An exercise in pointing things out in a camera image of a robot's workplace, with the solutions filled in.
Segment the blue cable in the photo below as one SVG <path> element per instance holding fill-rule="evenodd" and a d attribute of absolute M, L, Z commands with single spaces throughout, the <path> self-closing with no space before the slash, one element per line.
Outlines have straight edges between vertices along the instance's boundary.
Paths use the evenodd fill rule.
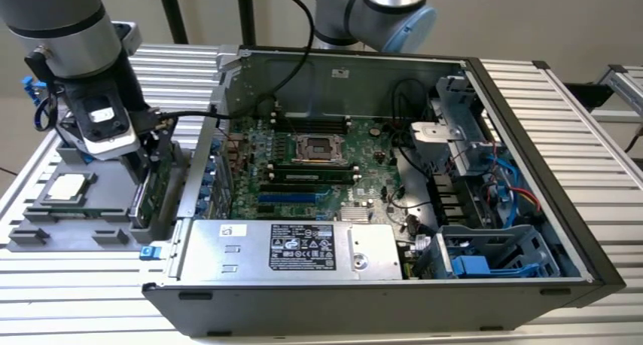
<path fill-rule="evenodd" d="M 491 270 L 493 277 L 528 277 L 539 269 L 537 264 L 528 264 L 520 268 L 504 268 L 499 270 Z"/>
<path fill-rule="evenodd" d="M 517 185 L 519 183 L 519 170 L 516 167 L 513 167 L 508 162 L 505 162 L 503 159 L 493 157 L 492 155 L 487 155 L 488 160 L 495 160 L 495 163 L 508 169 L 511 171 L 511 174 L 513 174 L 513 185 Z M 519 214 L 519 201 L 517 197 L 513 195 L 513 201 L 511 203 L 511 212 L 509 212 L 509 217 L 507 218 L 507 222 L 504 222 L 503 228 L 509 228 L 513 225 L 515 217 Z"/>

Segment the black cable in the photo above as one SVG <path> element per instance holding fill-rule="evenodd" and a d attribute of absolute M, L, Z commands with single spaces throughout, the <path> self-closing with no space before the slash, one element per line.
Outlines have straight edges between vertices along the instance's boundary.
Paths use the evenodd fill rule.
<path fill-rule="evenodd" d="M 33 116 L 33 126 L 38 132 L 46 132 L 53 129 L 58 120 L 58 94 L 54 85 L 46 85 L 46 98 L 40 102 L 36 107 Z M 41 120 L 42 114 L 46 116 L 46 125 L 42 127 Z"/>
<path fill-rule="evenodd" d="M 314 39 L 314 21 L 312 19 L 310 11 L 308 10 L 308 7 L 301 2 L 301 0 L 292 0 L 292 1 L 293 3 L 297 4 L 302 12 L 305 13 L 310 32 L 308 33 L 308 42 L 302 50 L 301 58 L 298 59 L 297 65 L 292 69 L 290 74 L 288 74 L 288 76 L 278 82 L 278 84 L 274 85 L 272 89 L 269 89 L 265 93 L 257 96 L 257 99 L 254 100 L 254 103 L 252 103 L 252 105 L 248 105 L 245 108 L 238 109 L 236 112 L 230 113 L 229 115 L 216 114 L 209 111 L 174 111 L 172 113 L 162 113 L 160 115 L 160 119 L 169 119 L 169 118 L 188 117 L 188 116 L 202 116 L 202 117 L 210 117 L 210 118 L 222 119 L 222 120 L 237 119 L 244 117 L 246 113 L 253 111 L 256 107 L 265 100 L 272 99 L 276 101 L 276 98 L 274 98 L 276 92 L 285 86 L 285 84 L 288 84 L 292 78 L 297 75 L 298 70 L 302 68 L 302 65 L 306 62 L 308 55 L 310 54 L 310 50 L 312 50 L 312 41 Z"/>
<path fill-rule="evenodd" d="M 394 136 L 398 136 L 401 134 L 401 132 L 394 132 L 392 135 L 390 135 L 390 144 L 392 144 L 392 139 L 394 138 Z M 401 157 L 404 157 L 405 161 L 409 163 L 410 167 L 414 168 L 414 170 L 417 172 L 421 173 L 421 175 L 428 179 L 430 180 L 429 178 L 429 175 L 425 173 L 425 171 L 420 168 L 420 166 L 417 166 L 413 161 L 410 160 L 409 156 L 406 155 L 406 153 L 404 152 L 404 150 L 401 149 L 401 145 L 397 144 L 397 148 L 400 149 L 400 154 L 401 154 Z"/>
<path fill-rule="evenodd" d="M 420 86 L 420 90 L 421 90 L 421 95 L 424 96 L 424 101 L 428 99 L 429 97 L 429 93 L 425 89 L 425 86 L 424 84 L 421 83 L 421 81 L 418 81 L 417 79 L 414 78 L 406 78 L 406 79 L 401 79 L 398 80 L 394 85 L 392 86 L 392 91 L 390 91 L 390 116 L 392 116 L 392 122 L 394 122 L 394 119 L 396 119 L 396 113 L 394 113 L 394 103 L 397 102 L 397 110 L 398 110 L 398 115 L 400 115 L 400 119 L 401 119 L 401 108 L 400 108 L 400 105 L 398 105 L 398 100 L 396 101 L 397 97 L 396 97 L 396 92 L 397 92 L 397 89 L 400 88 L 400 85 L 402 85 L 402 83 L 406 83 L 406 82 L 412 82 L 412 83 L 416 83 L 418 86 Z M 408 100 L 408 97 L 405 97 L 405 102 L 406 102 L 406 106 L 409 104 L 409 100 Z"/>
<path fill-rule="evenodd" d="M 627 144 L 627 148 L 624 149 L 625 153 L 628 153 L 632 150 L 637 140 L 639 140 L 639 136 L 633 136 L 632 140 L 629 141 L 629 144 Z"/>
<path fill-rule="evenodd" d="M 396 208 L 398 208 L 398 209 L 413 209 L 413 208 L 421 207 L 421 206 L 424 206 L 424 205 L 426 205 L 426 204 L 430 204 L 430 202 L 426 201 L 426 202 L 421 202 L 420 204 L 416 204 L 414 206 L 400 206 L 397 203 L 394 203 L 394 202 L 392 201 L 392 198 L 394 197 L 394 195 L 397 194 L 397 192 L 400 191 L 400 189 L 401 189 L 401 187 L 398 187 L 398 188 L 393 191 L 393 193 L 390 194 L 390 197 L 388 197 L 388 204 L 389 204 L 390 206 L 393 206 L 393 207 L 396 207 Z"/>
<path fill-rule="evenodd" d="M 484 190 L 492 185 L 496 185 L 496 183 L 487 182 L 484 185 L 480 186 L 480 188 L 477 189 L 477 200 L 480 201 L 480 206 L 481 206 L 481 210 L 484 211 L 484 216 L 485 217 L 489 216 L 489 220 L 491 220 L 491 223 L 493 224 L 493 227 L 499 228 L 499 222 L 495 217 L 493 210 L 491 209 L 489 204 L 484 201 Z"/>
<path fill-rule="evenodd" d="M 6 174 L 10 174 L 13 176 L 18 175 L 13 170 L 8 170 L 6 168 L 2 168 L 1 166 L 0 166 L 0 171 L 2 171 Z"/>

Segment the metal workbench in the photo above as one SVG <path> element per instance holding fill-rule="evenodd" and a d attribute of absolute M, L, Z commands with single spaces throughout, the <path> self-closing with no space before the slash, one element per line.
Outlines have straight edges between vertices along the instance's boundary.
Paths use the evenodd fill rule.
<path fill-rule="evenodd" d="M 164 110 L 204 109 L 214 85 L 216 56 L 216 47 L 142 46 L 130 61 L 148 104 Z M 640 171 L 548 70 L 529 62 L 483 63 L 628 287 L 589 307 L 549 312 L 515 331 L 232 337 L 197 342 L 643 343 Z M 200 126 L 200 118 L 181 119 L 174 139 L 182 148 L 194 147 Z M 50 133 L 0 200 L 0 245 L 8 243 L 10 229 L 60 160 L 56 142 Z M 0 342 L 192 343 L 140 294 L 142 276 L 149 281 L 162 265 L 141 263 L 136 252 L 12 253 L 0 249 Z"/>

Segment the warning sticker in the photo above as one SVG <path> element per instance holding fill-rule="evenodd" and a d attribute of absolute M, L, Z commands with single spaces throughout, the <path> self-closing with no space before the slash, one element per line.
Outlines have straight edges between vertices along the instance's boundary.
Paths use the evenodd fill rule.
<path fill-rule="evenodd" d="M 330 224 L 272 225 L 272 270 L 336 270 L 334 259 L 334 238 Z"/>

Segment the blue clip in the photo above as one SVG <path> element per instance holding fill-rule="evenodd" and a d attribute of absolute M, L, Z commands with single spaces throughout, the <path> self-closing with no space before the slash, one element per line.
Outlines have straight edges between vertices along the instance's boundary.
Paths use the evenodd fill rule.
<path fill-rule="evenodd" d="M 141 261 L 158 261 L 161 259 L 161 248 L 154 246 L 142 246 L 138 252 Z"/>
<path fill-rule="evenodd" d="M 484 276 L 491 274 L 484 256 L 457 256 L 450 261 L 454 276 Z"/>

